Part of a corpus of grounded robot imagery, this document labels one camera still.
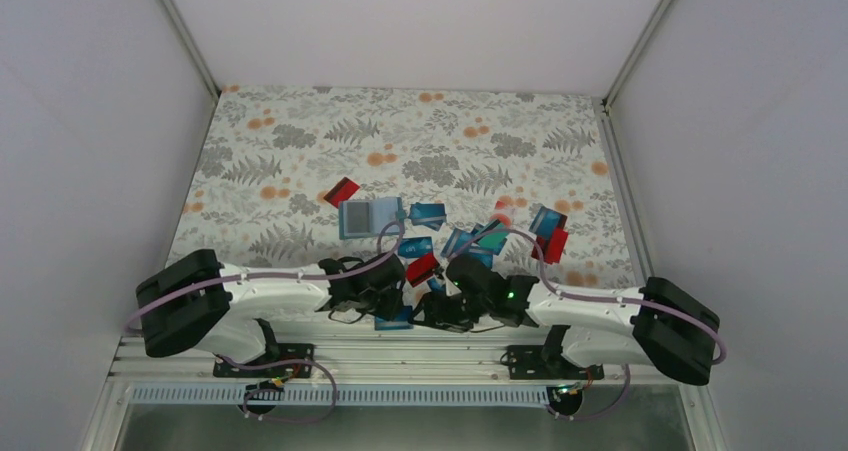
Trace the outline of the blue vip card front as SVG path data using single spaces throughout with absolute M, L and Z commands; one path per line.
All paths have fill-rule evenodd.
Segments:
M 414 325 L 410 322 L 411 306 L 402 306 L 397 315 L 389 319 L 376 317 L 374 320 L 374 329 L 376 331 L 399 331 L 412 329 Z

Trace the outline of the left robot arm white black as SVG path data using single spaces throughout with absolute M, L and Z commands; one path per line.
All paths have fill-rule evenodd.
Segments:
M 200 249 L 137 286 L 133 319 L 149 357 L 195 349 L 263 376 L 278 362 L 272 321 L 349 311 L 388 320 L 401 311 L 405 279 L 392 252 L 368 261 L 327 258 L 300 268 L 252 269 Z

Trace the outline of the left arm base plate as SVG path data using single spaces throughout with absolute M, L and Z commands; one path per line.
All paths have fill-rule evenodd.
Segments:
M 312 366 L 301 360 L 312 360 L 315 345 L 311 343 L 281 343 L 275 351 L 265 354 L 246 364 L 246 369 L 217 361 L 212 370 L 215 378 L 309 378 Z

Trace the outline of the teal leather card holder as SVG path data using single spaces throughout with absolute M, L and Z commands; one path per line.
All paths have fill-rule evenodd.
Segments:
M 342 201 L 339 205 L 339 237 L 342 240 L 377 237 L 381 232 L 398 235 L 396 221 L 402 211 L 400 197 Z

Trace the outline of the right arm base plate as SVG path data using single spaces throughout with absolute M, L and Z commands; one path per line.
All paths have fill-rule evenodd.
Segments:
M 508 368 L 511 380 L 602 380 L 602 366 L 582 368 L 568 361 L 561 347 L 547 345 L 511 345 L 501 355 L 500 364 Z

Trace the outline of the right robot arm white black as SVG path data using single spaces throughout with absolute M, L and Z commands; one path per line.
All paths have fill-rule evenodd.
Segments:
M 581 288 L 502 276 L 462 255 L 448 265 L 446 281 L 453 293 L 423 296 L 412 324 L 466 333 L 489 317 L 504 327 L 546 331 L 540 345 L 508 346 L 504 362 L 513 380 L 600 379 L 603 365 L 645 365 L 688 385 L 710 381 L 720 320 L 667 279 Z

